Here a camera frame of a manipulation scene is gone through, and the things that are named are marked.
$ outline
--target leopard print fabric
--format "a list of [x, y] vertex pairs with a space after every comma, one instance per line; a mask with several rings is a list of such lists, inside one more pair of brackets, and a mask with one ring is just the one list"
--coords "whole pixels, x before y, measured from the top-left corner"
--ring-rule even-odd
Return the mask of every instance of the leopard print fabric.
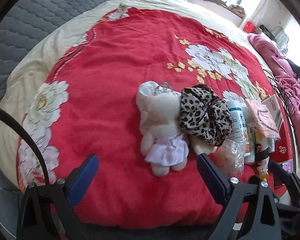
[[184, 88], [181, 93], [180, 127], [183, 132], [210, 145], [221, 146], [232, 129], [226, 102], [206, 85]]

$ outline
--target pink packet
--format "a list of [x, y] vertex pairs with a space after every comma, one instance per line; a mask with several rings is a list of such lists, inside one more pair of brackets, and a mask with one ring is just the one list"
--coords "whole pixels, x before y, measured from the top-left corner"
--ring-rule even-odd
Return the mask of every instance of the pink packet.
[[253, 99], [245, 99], [244, 102], [253, 115], [258, 130], [267, 138], [279, 140], [280, 135], [269, 109]]

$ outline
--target pink comforter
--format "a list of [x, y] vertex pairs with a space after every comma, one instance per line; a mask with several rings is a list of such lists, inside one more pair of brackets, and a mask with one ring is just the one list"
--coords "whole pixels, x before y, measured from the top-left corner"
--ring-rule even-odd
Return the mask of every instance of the pink comforter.
[[290, 100], [294, 107], [291, 120], [295, 126], [295, 134], [300, 154], [300, 83], [283, 54], [266, 38], [250, 33], [248, 40], [254, 49], [263, 57], [278, 84], [291, 95]]

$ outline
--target floral bedspread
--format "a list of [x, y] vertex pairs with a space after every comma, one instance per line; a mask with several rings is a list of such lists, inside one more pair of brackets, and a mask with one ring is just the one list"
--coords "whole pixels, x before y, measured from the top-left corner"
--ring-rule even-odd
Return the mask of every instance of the floral bedspread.
[[[50, 182], [95, 153], [100, 166], [75, 211], [83, 222], [153, 228], [214, 222], [221, 211], [190, 153], [181, 172], [155, 178], [139, 152], [138, 86], [153, 80], [181, 91], [206, 84], [227, 100], [261, 100], [274, 91], [254, 55], [199, 22], [121, 5], [105, 15], [53, 67], [25, 114]], [[42, 168], [20, 141], [20, 188], [43, 184]], [[245, 167], [241, 181], [254, 171]], [[273, 187], [270, 176], [269, 185]], [[242, 219], [246, 206], [242, 207]]]

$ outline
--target gray quilted mattress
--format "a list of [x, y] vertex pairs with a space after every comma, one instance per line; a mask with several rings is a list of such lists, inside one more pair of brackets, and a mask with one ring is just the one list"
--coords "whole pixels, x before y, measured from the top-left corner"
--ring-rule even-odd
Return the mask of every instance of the gray quilted mattress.
[[0, 23], [0, 100], [12, 70], [49, 33], [107, 0], [19, 0]]

